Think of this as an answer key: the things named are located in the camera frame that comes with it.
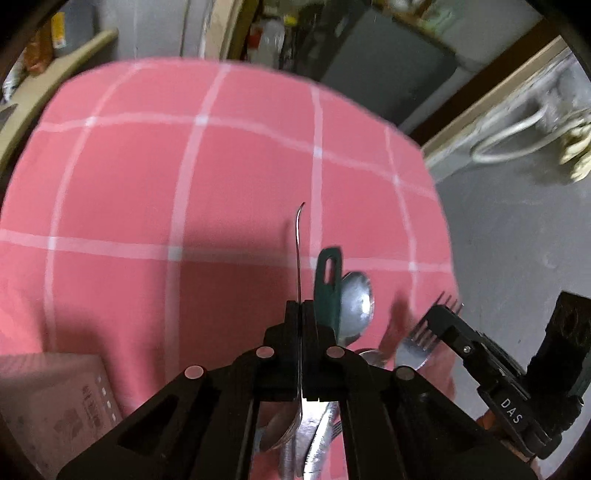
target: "wooden shelf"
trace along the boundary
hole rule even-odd
[[[27,133],[31,123],[48,104],[62,83],[98,51],[118,36],[117,30],[107,30],[96,35],[72,53],[54,59],[47,70],[34,77],[28,76],[14,92],[7,108],[18,105],[0,130],[0,174],[4,172],[15,148]]]

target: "checkered cloth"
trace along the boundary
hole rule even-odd
[[[2,208],[0,352],[99,353],[127,413],[187,365],[227,365],[296,298],[303,201],[304,298],[329,245],[373,283],[375,319],[351,348],[392,354],[456,291],[419,149],[346,99],[241,64],[80,75],[43,114]],[[440,348],[424,370],[448,395],[452,363]]]

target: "white grid line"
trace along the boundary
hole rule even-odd
[[[126,260],[159,260],[187,261],[205,263],[224,263],[233,265],[254,265],[262,267],[296,268],[296,260],[292,255],[273,251],[252,251],[246,249],[227,248],[195,248],[183,247],[182,255],[170,258],[170,247],[159,244],[129,244],[107,240],[91,240],[76,237],[48,237],[14,230],[0,229],[0,242],[20,247],[31,247],[48,250],[50,240],[57,252],[70,252],[102,257],[123,258]],[[302,268],[316,269],[316,257],[302,257]],[[405,272],[410,271],[407,260],[392,258],[345,258],[343,267],[346,270]],[[450,262],[442,264],[417,263],[417,271],[425,273],[451,273]]]
[[[155,113],[155,112],[136,112],[136,113],[119,113],[117,115],[109,115],[104,117],[93,118],[96,127],[108,127],[111,125],[126,125],[126,124],[154,124],[154,125],[192,125],[195,122],[195,117],[190,115],[170,115],[167,113]],[[58,133],[66,132],[68,130],[83,128],[88,119],[79,119],[63,122],[60,124],[54,124],[51,122],[42,122],[35,129],[35,132],[48,132]],[[291,148],[293,150],[301,151],[304,153],[314,153],[315,144],[309,144],[304,141],[295,140],[287,137],[273,129],[267,127],[264,124],[241,120],[237,118],[224,118],[210,116],[207,119],[207,126],[209,127],[225,127],[234,128],[237,130],[243,130],[245,132],[262,135],[277,143]],[[347,158],[342,155],[338,155],[328,150],[316,150],[316,154],[321,154],[323,161],[326,160],[335,165],[342,167],[354,168],[355,170],[365,170],[370,173],[374,173],[377,176],[382,177],[385,180],[392,181],[392,173],[387,169],[380,168],[378,165],[365,163],[353,158]],[[431,200],[437,200],[437,196],[428,188],[419,185],[414,185],[400,179],[400,186],[409,192],[414,192],[422,197],[429,198]]]
[[[314,107],[314,148],[310,196],[310,256],[318,257],[322,247],[322,105],[317,87],[310,86]]]
[[[168,241],[168,259],[173,261],[169,261],[167,264],[164,292],[164,375],[167,382],[178,374],[180,362],[178,324],[180,318],[181,269],[178,260],[181,260],[183,257],[185,223],[191,185],[193,184],[193,174],[203,133],[207,128],[209,113],[217,98],[222,82],[229,71],[230,65],[228,64],[223,64],[219,67],[219,71],[203,99],[201,110],[197,117],[194,118],[194,125],[178,170],[170,225],[170,239]]]
[[[90,118],[84,121],[84,127],[72,148],[72,152],[70,153],[70,156],[66,162],[64,173],[61,177],[60,184],[57,189],[56,201],[53,207],[53,212],[51,214],[50,234],[49,241],[47,244],[47,259],[43,282],[43,310],[45,313],[46,327],[49,338],[49,350],[51,351],[55,351],[57,349],[56,312],[53,298],[53,272],[55,267],[56,243],[55,237],[57,237],[57,232],[61,220],[61,210],[66,199],[66,193],[68,186],[70,184],[70,179],[72,178],[72,174],[74,173],[74,168],[76,167],[78,158],[80,157],[80,154],[82,153],[82,150],[86,145],[86,141],[90,136],[90,131],[96,124],[96,117],[99,115],[100,111],[103,109],[107,101],[115,93],[117,88],[119,88],[121,84],[129,80],[135,74],[135,72],[138,71],[138,69],[139,68],[137,66],[132,66],[123,75],[121,75],[121,77],[119,77],[119,79],[115,83],[113,83],[100,97],[95,109],[93,110],[93,114],[90,116]]]
[[[402,216],[402,224],[404,225],[404,231],[408,238],[408,263],[409,271],[411,276],[411,287],[410,294],[408,296],[408,306],[411,312],[415,309],[415,296],[417,291],[418,281],[418,265],[417,265],[417,239],[414,236],[413,225],[408,214],[408,207],[404,195],[402,195],[402,188],[400,186],[400,180],[396,174],[396,166],[394,164],[394,153],[392,152],[392,145],[390,144],[389,128],[384,127],[384,137],[386,140],[386,152],[388,153],[388,162],[392,168],[392,184],[398,197],[398,204],[400,206],[400,215]]]

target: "utensil handle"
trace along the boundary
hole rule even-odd
[[[329,262],[332,263],[332,276],[325,282]],[[314,278],[314,315],[316,323],[334,330],[335,339],[339,338],[342,274],[343,253],[340,248],[324,248],[318,256]]]

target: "gray floor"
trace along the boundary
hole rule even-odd
[[[463,317],[523,366],[538,349],[561,290],[591,296],[591,178],[568,184],[558,145],[523,160],[468,167],[438,191],[452,237]],[[485,411],[476,384],[457,366],[457,403]],[[587,392],[585,400],[591,401]],[[591,408],[542,462],[544,476],[562,461]]]

